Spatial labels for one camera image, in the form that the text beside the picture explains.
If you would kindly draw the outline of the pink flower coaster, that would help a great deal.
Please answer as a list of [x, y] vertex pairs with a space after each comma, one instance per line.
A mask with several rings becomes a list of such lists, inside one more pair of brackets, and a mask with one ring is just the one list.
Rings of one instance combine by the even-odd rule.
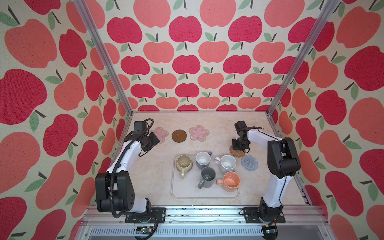
[[163, 127], [157, 127], [152, 132], [155, 133], [155, 135], [160, 141], [160, 144], [164, 143], [166, 141], [167, 136], [169, 135], [169, 132]]
[[207, 136], [210, 134], [210, 131], [202, 125], [197, 125], [196, 127], [190, 128], [189, 133], [190, 140], [204, 142], [207, 140]]

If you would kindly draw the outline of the left aluminium frame post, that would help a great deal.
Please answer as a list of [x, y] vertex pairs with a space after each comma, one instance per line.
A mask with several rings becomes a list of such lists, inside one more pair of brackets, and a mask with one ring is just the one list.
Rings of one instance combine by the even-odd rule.
[[109, 75], [112, 84], [117, 91], [117, 95], [119, 96], [123, 107], [125, 108], [128, 117], [132, 117], [133, 115], [133, 110], [132, 107], [128, 101], [127, 96], [125, 95], [123, 85], [120, 81], [120, 78], [115, 71], [115, 68], [112, 64], [112, 60], [110, 58], [110, 55], [107, 51], [107, 48], [105, 47], [105, 44], [103, 43], [99, 31], [97, 29], [96, 23], [93, 20], [92, 14], [87, 6], [86, 1], [74, 1], [77, 10], [80, 14], [80, 17], [82, 18], [83, 23], [85, 24], [89, 35], [91, 37], [91, 40], [93, 41], [95, 48], [98, 51], [98, 54], [103, 62], [103, 65], [105, 67], [105, 70], [107, 74]]

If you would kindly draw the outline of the salmon pink ceramic mug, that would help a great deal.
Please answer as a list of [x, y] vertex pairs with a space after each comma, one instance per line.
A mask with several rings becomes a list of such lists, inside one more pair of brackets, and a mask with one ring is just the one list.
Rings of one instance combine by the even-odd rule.
[[235, 172], [227, 172], [224, 174], [222, 179], [218, 179], [216, 181], [216, 184], [221, 186], [227, 192], [234, 192], [239, 188], [241, 178]]

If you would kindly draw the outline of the brown wooden round coaster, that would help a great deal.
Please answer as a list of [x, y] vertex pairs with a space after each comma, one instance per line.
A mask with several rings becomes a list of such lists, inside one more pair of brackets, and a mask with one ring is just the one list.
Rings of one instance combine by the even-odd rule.
[[184, 130], [175, 130], [172, 133], [172, 140], [176, 143], [182, 143], [187, 139], [187, 133]]

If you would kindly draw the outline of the white ceramic mug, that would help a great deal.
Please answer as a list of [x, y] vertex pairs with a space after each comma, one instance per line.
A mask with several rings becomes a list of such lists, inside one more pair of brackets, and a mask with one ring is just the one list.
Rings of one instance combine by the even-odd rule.
[[215, 162], [220, 165], [220, 171], [224, 174], [233, 172], [237, 166], [237, 160], [231, 155], [215, 157]]

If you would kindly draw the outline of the cream ceramic mug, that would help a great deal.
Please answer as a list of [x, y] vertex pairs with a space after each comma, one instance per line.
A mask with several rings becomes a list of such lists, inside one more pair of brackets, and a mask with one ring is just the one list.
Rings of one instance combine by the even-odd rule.
[[181, 179], [185, 178], [186, 173], [188, 173], [193, 167], [192, 159], [187, 155], [181, 155], [176, 160], [176, 168], [181, 174]]

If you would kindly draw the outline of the beige rectangular tray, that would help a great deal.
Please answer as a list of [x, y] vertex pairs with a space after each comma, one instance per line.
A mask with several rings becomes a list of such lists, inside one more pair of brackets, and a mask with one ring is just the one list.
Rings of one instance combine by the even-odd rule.
[[181, 157], [178, 154], [174, 157], [174, 170], [171, 194], [174, 198], [178, 199], [227, 199], [236, 198], [239, 195], [239, 189], [233, 192], [227, 192], [222, 186], [218, 186], [216, 181], [214, 184], [201, 189], [198, 188], [198, 184], [201, 179], [201, 170], [196, 165], [196, 154], [187, 154], [193, 163], [192, 169], [185, 174], [185, 177], [181, 178], [181, 172], [177, 169], [177, 160]]

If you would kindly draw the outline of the aluminium frame post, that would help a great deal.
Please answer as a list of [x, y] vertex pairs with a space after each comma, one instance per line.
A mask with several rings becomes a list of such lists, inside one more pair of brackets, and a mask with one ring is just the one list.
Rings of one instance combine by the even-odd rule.
[[85, 24], [89, 35], [91, 37], [91, 40], [93, 41], [95, 48], [98, 51], [98, 54], [103, 62], [103, 65], [105, 67], [105, 70], [107, 74], [109, 75], [112, 84], [117, 91], [117, 95], [119, 96], [123, 107], [125, 108], [128, 117], [132, 117], [133, 115], [133, 110], [132, 107], [128, 101], [127, 96], [125, 95], [123, 85], [120, 81], [120, 78], [115, 71], [115, 68], [112, 64], [112, 60], [110, 58], [110, 55], [107, 51], [107, 48], [105, 47], [105, 44], [103, 43], [99, 31], [97, 29], [96, 23], [93, 20], [92, 14], [87, 6], [86, 1], [74, 1], [77, 10], [80, 14], [80, 17], [82, 18], [83, 23]]
[[276, 96], [273, 98], [270, 104], [270, 107], [266, 112], [267, 117], [272, 117], [272, 114], [277, 108], [278, 103], [281, 101], [281, 98], [283, 97], [284, 93], [288, 89], [290, 82], [293, 80], [294, 76], [296, 75], [302, 63], [304, 62], [307, 54], [310, 52], [310, 50], [314, 46], [315, 41], [318, 39], [321, 31], [325, 27], [327, 21], [329, 20], [330, 16], [333, 14], [334, 10], [337, 8], [340, 2], [341, 1], [329, 0], [325, 3], [323, 9], [320, 12], [319, 17], [317, 18], [317, 20], [314, 23], [314, 26], [309, 32], [309, 35], [306, 41], [303, 43], [303, 47], [300, 49], [299, 54], [294, 60], [287, 76], [284, 78], [281, 84], [281, 87], [279, 88]]

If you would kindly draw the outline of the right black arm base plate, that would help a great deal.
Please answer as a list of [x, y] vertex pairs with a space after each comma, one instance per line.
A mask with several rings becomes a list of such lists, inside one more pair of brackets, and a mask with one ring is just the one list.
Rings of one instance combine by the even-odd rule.
[[245, 217], [247, 224], [284, 224], [286, 223], [282, 208], [243, 208], [239, 214]]

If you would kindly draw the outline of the right aluminium frame post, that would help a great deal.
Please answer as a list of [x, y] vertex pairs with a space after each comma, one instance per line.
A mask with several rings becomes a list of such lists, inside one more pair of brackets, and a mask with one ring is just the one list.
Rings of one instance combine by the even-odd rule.
[[319, 17], [317, 18], [317, 20], [314, 23], [314, 26], [309, 32], [309, 35], [306, 41], [303, 43], [303, 47], [300, 49], [299, 54], [294, 60], [287, 76], [284, 78], [281, 84], [281, 87], [279, 88], [276, 96], [273, 98], [270, 104], [270, 107], [266, 112], [267, 117], [272, 117], [272, 114], [277, 108], [278, 103], [281, 101], [281, 98], [283, 97], [284, 93], [288, 89], [290, 82], [293, 80], [294, 76], [296, 75], [302, 63], [304, 62], [307, 54], [310, 52], [310, 50], [314, 46], [315, 41], [318, 39], [321, 31], [325, 27], [327, 21], [329, 20], [330, 16], [333, 14], [334, 10], [337, 8], [340, 2], [341, 1], [329, 0], [325, 3], [323, 9], [320, 12]]

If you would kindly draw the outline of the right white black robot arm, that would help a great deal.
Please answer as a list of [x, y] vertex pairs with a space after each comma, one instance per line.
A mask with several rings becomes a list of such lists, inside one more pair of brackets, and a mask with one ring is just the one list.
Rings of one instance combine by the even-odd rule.
[[236, 151], [250, 149], [256, 143], [267, 150], [267, 165], [271, 173], [267, 191], [261, 198], [258, 218], [271, 222], [283, 213], [283, 197], [291, 179], [301, 169], [295, 143], [292, 139], [278, 138], [261, 131], [257, 127], [236, 128], [237, 138], [232, 139]]

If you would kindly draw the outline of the tan rattan round coaster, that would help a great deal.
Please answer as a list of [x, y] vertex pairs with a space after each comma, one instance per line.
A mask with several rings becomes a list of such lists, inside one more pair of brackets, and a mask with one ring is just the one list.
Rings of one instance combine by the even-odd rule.
[[233, 146], [230, 146], [230, 153], [235, 158], [242, 158], [246, 155], [242, 150], [234, 150]]

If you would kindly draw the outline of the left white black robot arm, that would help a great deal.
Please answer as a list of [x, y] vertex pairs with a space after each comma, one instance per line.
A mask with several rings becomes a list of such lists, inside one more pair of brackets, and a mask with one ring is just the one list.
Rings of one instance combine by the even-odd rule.
[[141, 152], [147, 153], [160, 143], [155, 133], [131, 135], [124, 144], [115, 162], [95, 178], [97, 209], [100, 213], [112, 213], [115, 218], [123, 214], [151, 214], [151, 202], [139, 198], [130, 178], [129, 170]]

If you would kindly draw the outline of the front aluminium frame rail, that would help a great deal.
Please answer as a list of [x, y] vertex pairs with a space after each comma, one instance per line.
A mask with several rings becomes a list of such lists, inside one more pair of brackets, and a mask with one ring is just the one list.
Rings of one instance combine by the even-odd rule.
[[75, 240], [334, 240], [320, 207], [288, 205], [277, 220], [260, 223], [251, 217], [255, 206], [157, 206], [162, 216], [153, 221], [134, 216], [115, 219], [87, 209]]

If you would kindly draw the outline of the grey woven round coaster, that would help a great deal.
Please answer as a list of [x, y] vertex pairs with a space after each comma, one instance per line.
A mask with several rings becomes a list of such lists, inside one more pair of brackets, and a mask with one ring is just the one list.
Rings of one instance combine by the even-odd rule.
[[257, 160], [250, 155], [245, 155], [241, 158], [241, 165], [245, 170], [250, 172], [257, 170], [259, 166]]

